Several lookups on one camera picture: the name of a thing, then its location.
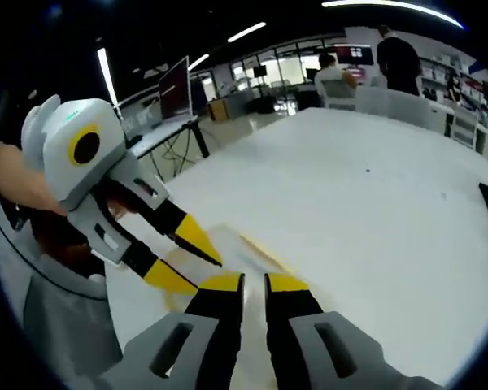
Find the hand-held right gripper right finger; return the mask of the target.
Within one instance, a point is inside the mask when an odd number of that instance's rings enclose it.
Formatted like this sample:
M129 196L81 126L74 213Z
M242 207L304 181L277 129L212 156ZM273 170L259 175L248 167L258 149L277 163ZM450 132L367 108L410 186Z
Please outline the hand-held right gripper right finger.
M381 344L337 311L324 311L292 275L267 273L267 347L279 389L437 389L390 365Z

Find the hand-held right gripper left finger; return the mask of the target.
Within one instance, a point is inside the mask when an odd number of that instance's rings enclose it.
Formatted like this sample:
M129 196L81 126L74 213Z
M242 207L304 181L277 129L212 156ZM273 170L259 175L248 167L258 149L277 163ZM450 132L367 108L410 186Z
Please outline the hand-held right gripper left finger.
M228 389L241 346L245 275L205 280L184 313L131 339L106 389Z

